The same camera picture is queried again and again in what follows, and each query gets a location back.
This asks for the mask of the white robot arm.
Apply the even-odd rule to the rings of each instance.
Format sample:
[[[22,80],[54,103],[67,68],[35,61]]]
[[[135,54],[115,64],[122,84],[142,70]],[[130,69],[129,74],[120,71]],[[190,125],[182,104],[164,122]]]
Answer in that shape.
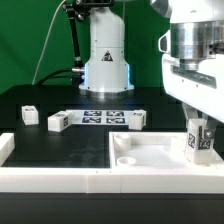
[[[167,94],[224,123],[224,0],[149,0],[170,22],[158,40]],[[91,54],[80,89],[96,95],[131,90],[124,22],[104,2],[90,11]]]

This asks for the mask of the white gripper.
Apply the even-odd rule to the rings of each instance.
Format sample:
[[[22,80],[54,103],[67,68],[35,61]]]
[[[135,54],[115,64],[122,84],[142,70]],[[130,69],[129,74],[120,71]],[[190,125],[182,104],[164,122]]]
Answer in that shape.
[[[158,48],[163,52],[161,67],[166,93],[183,102],[186,126],[198,120],[198,110],[209,115],[204,138],[213,140],[216,129],[224,127],[224,55],[203,60],[198,71],[187,71],[179,67],[179,59],[170,55],[170,31],[160,37]]]

